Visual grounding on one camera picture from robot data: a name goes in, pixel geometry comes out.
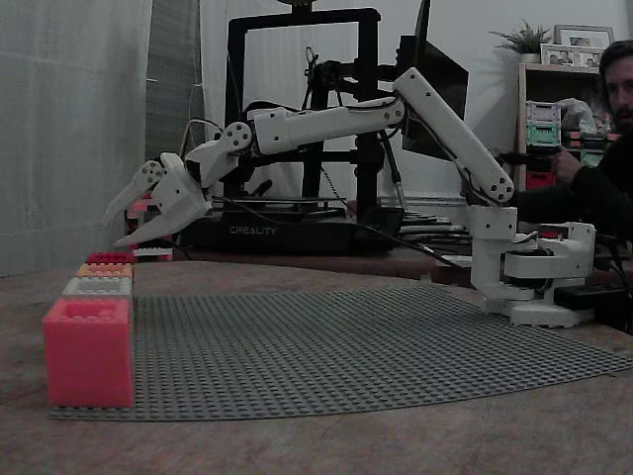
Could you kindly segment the person's hand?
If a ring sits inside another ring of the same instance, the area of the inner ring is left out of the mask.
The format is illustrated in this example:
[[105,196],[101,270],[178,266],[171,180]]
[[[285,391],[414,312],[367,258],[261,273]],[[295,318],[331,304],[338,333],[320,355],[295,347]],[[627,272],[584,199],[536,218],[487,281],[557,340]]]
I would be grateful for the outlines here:
[[583,165],[570,152],[559,148],[551,157],[551,167],[559,184],[571,184]]

